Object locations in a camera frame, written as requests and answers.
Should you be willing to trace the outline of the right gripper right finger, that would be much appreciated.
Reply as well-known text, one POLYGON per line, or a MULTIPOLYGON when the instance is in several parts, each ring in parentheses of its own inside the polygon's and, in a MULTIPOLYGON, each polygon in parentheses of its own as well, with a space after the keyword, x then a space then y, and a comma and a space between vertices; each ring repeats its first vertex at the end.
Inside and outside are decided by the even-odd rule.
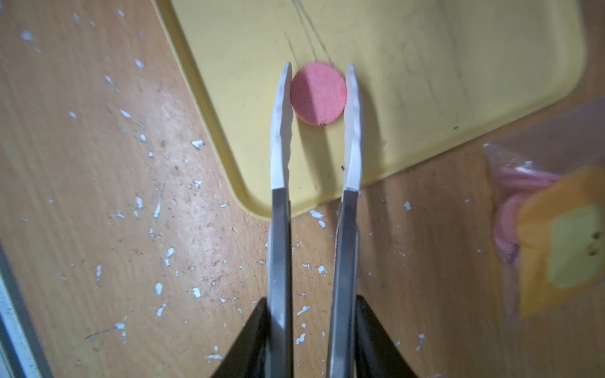
POLYGON ((357 377, 418 377, 406 363, 376 314, 361 295, 356 297, 354 334, 354 361, 357 377))

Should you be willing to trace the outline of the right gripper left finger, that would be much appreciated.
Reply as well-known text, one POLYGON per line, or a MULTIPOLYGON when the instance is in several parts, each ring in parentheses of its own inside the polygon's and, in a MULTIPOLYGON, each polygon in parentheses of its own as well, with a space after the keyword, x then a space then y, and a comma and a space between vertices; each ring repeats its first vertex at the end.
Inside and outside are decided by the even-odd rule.
POLYGON ((269 311, 266 298, 261 298, 213 377, 265 377, 268 337, 269 311))

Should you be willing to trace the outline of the metal tongs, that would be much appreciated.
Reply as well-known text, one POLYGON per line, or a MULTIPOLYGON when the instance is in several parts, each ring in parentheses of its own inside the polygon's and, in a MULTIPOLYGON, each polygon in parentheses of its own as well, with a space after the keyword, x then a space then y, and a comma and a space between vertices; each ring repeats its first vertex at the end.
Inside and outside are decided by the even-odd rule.
MULTIPOLYGON (((292 68, 285 63, 275 95, 270 126, 271 222, 268 243, 268 339, 266 376, 291 377, 293 368, 291 205, 288 192, 293 108, 292 68)), ((355 307, 359 269, 357 203, 362 179, 362 104, 353 65, 346 71, 344 177, 337 225, 332 309, 327 357, 328 377, 354 373, 355 307)))

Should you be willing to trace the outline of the clear resealable bag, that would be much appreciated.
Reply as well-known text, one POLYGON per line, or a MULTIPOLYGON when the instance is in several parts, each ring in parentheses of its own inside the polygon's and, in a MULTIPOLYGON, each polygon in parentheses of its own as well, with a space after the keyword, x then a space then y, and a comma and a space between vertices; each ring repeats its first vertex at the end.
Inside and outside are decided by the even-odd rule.
POLYGON ((603 283, 603 97, 483 150, 507 316, 530 318, 603 283))

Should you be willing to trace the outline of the pink round cookie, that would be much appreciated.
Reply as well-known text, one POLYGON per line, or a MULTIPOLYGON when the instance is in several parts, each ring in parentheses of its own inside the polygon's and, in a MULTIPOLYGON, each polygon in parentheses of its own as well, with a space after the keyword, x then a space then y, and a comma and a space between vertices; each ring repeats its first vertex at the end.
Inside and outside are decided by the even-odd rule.
POLYGON ((334 122, 347 102, 345 79, 333 66, 312 62, 300 69, 291 82, 291 105, 304 122, 323 126, 334 122))

